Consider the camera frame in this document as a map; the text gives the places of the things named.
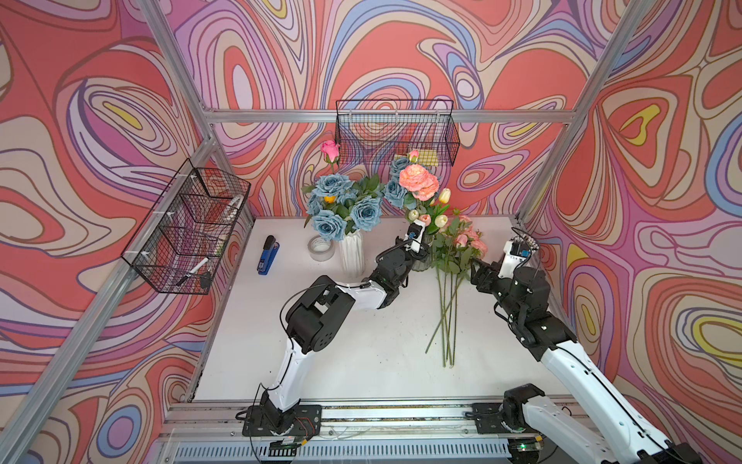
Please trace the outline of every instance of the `white vase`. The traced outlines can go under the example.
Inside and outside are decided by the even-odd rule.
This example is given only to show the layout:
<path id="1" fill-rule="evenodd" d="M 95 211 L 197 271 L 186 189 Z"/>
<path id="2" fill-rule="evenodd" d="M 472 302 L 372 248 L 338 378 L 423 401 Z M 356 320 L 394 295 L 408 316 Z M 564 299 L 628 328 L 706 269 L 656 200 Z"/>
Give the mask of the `white vase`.
<path id="1" fill-rule="evenodd" d="M 340 241 L 340 259 L 343 262 L 343 272 L 348 277 L 361 277 L 366 267 L 364 256 L 364 236 L 357 230 L 345 236 Z"/>

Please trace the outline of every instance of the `cable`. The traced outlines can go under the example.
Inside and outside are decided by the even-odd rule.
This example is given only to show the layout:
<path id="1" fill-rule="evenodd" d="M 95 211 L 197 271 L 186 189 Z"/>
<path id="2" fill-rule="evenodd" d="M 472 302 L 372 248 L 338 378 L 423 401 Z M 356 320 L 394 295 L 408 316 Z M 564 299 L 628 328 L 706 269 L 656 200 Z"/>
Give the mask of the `cable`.
<path id="1" fill-rule="evenodd" d="M 626 408 L 624 408 L 624 406 L 621 404 L 621 402 L 618 400 L 618 398 L 616 398 L 616 396 L 613 394 L 613 392 L 611 392 L 608 389 L 608 387 L 605 386 L 605 384 L 603 383 L 603 381 L 600 380 L 600 377 L 596 376 L 595 375 L 595 372 L 593 372 L 592 369 L 590 369 L 587 365 L 585 365 L 585 363 L 582 362 L 582 360 L 580 360 L 580 358 L 578 358 L 577 356 L 575 356 L 574 353 L 572 353 L 570 350 L 567 350 L 567 349 L 565 349 L 563 347 L 560 347 L 559 345 L 557 345 L 556 347 L 559 348 L 562 351 L 565 351 L 566 353 L 569 353 L 569 356 L 572 356 L 573 358 L 575 358 L 577 360 L 577 362 L 579 362 L 585 368 L 585 370 L 587 370 L 593 377 L 595 377 L 595 379 L 598 381 L 598 383 L 600 383 L 600 385 L 605 389 L 605 391 L 607 391 L 608 394 L 611 395 L 611 398 L 613 398 L 613 400 L 621 407 L 621 409 L 623 409 L 623 412 L 626 413 L 626 415 L 628 416 L 628 418 L 631 419 L 631 421 L 639 428 L 639 430 L 642 431 L 642 433 L 644 434 L 645 437 L 649 438 L 649 440 L 651 442 L 653 442 L 659 449 L 661 449 L 662 451 L 665 451 L 668 455 L 670 455 L 672 458 L 680 461 L 682 464 L 691 464 L 688 461 L 685 461 L 685 460 L 681 459 L 680 456 L 678 456 L 677 453 L 675 453 L 669 447 L 668 448 L 663 448 L 662 445 L 660 445 L 659 443 L 657 443 L 657 441 L 654 438 L 651 437 L 651 435 L 647 434 L 647 431 L 644 429 L 644 427 L 642 427 L 642 425 L 636 419 L 634 419 L 634 417 L 631 415 L 631 413 L 629 413 L 628 410 L 626 410 Z"/>
<path id="2" fill-rule="evenodd" d="M 549 453 L 549 455 L 547 457 L 545 457 L 544 459 L 539 459 L 538 461 L 536 461 L 536 464 L 541 464 L 544 461 L 546 461 L 548 458 L 552 457 L 554 455 L 554 453 L 557 452 L 558 449 L 559 449 L 559 446 L 557 446 L 557 444 L 554 443 L 554 449 L 551 451 L 551 453 Z"/>

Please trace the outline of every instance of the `black wire basket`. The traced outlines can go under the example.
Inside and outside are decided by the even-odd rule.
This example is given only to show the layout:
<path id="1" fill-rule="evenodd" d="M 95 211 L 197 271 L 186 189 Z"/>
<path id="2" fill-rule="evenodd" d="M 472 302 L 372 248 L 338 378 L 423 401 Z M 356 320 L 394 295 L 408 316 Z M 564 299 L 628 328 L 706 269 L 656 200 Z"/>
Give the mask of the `black wire basket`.
<path id="1" fill-rule="evenodd" d="M 335 102 L 335 143 L 344 166 L 384 168 L 412 150 L 429 168 L 453 166 L 461 145 L 450 99 L 344 99 Z"/>
<path id="2" fill-rule="evenodd" d="M 192 168 L 136 257 L 122 257 L 159 293 L 208 294 L 249 193 L 233 174 Z"/>

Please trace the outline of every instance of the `pink rose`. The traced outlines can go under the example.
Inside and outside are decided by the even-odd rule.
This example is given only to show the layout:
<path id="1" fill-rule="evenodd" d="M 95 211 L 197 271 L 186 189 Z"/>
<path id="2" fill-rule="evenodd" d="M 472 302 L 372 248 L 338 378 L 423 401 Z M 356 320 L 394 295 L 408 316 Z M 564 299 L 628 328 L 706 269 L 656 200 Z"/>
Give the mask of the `pink rose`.
<path id="1" fill-rule="evenodd" d="M 480 251 L 479 257 L 483 258 L 487 254 L 487 245 L 481 240 L 475 240 L 471 244 L 472 248 Z"/>
<path id="2" fill-rule="evenodd" d="M 322 142 L 320 150 L 327 155 L 331 163 L 334 163 L 338 159 L 338 156 L 340 156 L 339 148 L 340 146 L 336 145 L 334 140 L 325 140 Z"/>
<path id="3" fill-rule="evenodd" d="M 460 234 L 453 242 L 456 244 L 456 247 L 459 247 L 466 246 L 468 240 L 469 237 L 467 237 L 465 234 Z"/>
<path id="4" fill-rule="evenodd" d="M 469 226 L 469 229 L 466 229 L 464 231 L 467 237 L 469 237 L 471 240 L 479 240 L 479 234 L 474 232 L 474 228 L 472 226 Z"/>

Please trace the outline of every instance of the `colorful backdrop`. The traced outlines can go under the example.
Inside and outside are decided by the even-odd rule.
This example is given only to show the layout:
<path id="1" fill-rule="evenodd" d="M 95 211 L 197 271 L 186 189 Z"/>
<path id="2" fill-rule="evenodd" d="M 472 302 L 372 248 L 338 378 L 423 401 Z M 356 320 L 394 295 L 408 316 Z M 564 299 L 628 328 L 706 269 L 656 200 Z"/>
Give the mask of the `colorful backdrop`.
<path id="1" fill-rule="evenodd" d="M 625 9 L 623 0 L 161 4 L 206 107 L 222 109 L 441 96 L 466 109 L 571 109 Z M 302 185 L 329 172 L 318 148 L 334 127 L 229 123 L 216 131 L 254 184 L 252 211 L 294 216 L 308 200 Z M 514 214 L 558 132 L 462 124 L 459 158 L 442 176 L 454 206 Z"/>
<path id="2" fill-rule="evenodd" d="M 134 0 L 0 3 L 0 428 L 201 141 Z M 137 280 L 26 463 L 138 463 L 180 400 L 206 297 Z"/>
<path id="3" fill-rule="evenodd" d="M 705 463 L 742 463 L 742 4 L 659 1 L 529 227 L 580 341 Z"/>

